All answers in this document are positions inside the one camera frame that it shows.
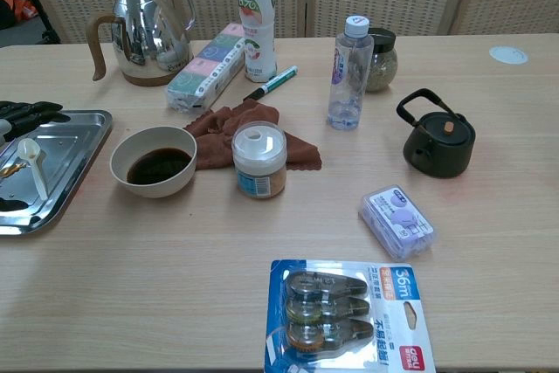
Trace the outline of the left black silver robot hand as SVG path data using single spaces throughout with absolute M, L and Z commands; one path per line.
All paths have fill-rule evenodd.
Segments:
M 40 101 L 36 103 L 1 102 L 1 145 L 26 135 L 39 126 L 50 123 L 65 123 L 71 118 L 62 114 L 58 103 Z

